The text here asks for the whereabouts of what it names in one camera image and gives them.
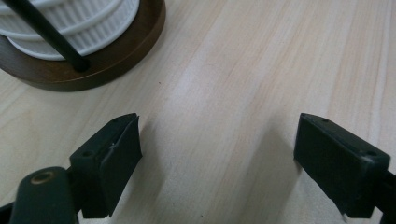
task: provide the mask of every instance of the wooden table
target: wooden table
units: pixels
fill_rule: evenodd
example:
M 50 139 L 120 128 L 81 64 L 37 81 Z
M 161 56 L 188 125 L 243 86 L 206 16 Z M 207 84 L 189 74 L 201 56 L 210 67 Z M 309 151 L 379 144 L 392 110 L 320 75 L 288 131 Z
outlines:
M 105 86 L 42 91 L 0 71 L 0 204 L 136 112 L 144 158 L 114 217 L 82 223 L 378 223 L 342 217 L 292 151 L 305 112 L 396 158 L 396 3 L 166 4 L 154 49 Z

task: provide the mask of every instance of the light wood surface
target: light wood surface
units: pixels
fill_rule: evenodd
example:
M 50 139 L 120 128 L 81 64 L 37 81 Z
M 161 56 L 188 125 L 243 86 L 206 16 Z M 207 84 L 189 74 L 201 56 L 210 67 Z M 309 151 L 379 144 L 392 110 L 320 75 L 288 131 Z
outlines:
M 0 72 L 0 204 L 136 112 L 144 158 L 114 217 L 82 223 L 378 223 L 342 217 L 292 151 L 305 112 L 396 158 L 396 3 L 166 4 L 150 54 L 103 87 L 42 91 Z

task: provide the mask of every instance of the brown round base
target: brown round base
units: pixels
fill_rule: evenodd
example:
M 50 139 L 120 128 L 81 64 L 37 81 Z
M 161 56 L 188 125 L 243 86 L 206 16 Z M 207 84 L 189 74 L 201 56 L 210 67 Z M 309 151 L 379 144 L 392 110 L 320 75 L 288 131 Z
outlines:
M 165 22 L 163 0 L 140 0 L 134 22 L 109 46 L 85 58 L 88 71 L 79 73 L 67 62 L 28 56 L 0 36 L 0 68 L 29 85 L 49 91 L 82 91 L 103 85 L 126 73 L 151 50 Z

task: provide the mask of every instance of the wooden base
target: wooden base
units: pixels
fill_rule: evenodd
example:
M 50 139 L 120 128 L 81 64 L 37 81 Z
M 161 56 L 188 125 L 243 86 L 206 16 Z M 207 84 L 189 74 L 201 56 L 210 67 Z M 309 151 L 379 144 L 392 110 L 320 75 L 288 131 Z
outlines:
M 67 62 L 44 61 L 15 49 L 0 37 L 0 68 L 21 81 L 49 91 L 82 91 L 126 73 L 151 50 L 165 22 L 163 0 L 140 0 L 134 22 L 109 46 L 86 56 L 88 71 L 78 73 Z

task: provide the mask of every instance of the black rod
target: black rod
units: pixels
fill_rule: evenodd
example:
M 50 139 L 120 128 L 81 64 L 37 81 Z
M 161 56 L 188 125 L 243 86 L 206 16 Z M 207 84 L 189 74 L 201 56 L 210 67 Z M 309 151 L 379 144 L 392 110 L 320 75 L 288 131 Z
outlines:
M 89 61 L 84 59 L 28 0 L 3 0 L 3 2 L 64 56 L 76 71 L 84 72 L 90 67 Z

